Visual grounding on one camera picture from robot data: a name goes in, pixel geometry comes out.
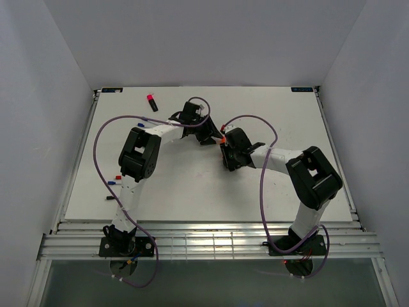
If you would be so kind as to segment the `pink cap highlighter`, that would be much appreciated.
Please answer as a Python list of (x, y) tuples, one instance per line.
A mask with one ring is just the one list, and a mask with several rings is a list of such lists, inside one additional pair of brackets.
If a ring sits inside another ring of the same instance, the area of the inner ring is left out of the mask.
[(157, 112), (158, 111), (158, 106), (157, 106), (157, 104), (155, 102), (155, 99), (153, 98), (153, 95), (149, 94), (149, 95), (146, 96), (146, 98), (148, 100), (148, 103), (149, 103), (152, 111)]

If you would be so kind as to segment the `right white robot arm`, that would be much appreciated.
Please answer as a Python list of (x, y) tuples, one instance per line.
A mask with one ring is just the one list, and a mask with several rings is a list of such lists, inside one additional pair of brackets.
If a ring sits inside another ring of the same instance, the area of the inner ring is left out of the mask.
[(300, 205), (289, 228), (289, 248), (296, 254), (305, 253), (311, 246), (311, 231), (316, 230), (321, 217), (343, 181), (323, 152), (316, 146), (306, 150), (272, 148), (264, 143), (249, 147), (220, 144), (223, 165), (229, 171), (250, 167), (276, 171), (289, 176)]

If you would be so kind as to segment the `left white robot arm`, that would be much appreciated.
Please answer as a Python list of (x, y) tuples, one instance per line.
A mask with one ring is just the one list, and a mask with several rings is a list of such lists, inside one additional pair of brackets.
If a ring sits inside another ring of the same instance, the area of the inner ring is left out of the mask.
[(214, 145), (222, 134), (211, 118), (180, 123), (176, 118), (152, 128), (134, 127), (128, 134), (118, 163), (120, 166), (121, 205), (112, 220), (111, 228), (121, 232), (113, 242), (114, 249), (121, 255), (129, 255), (135, 249), (135, 239), (126, 233), (136, 229), (135, 222), (144, 181), (155, 171), (160, 147), (167, 143), (194, 135), (200, 145)]

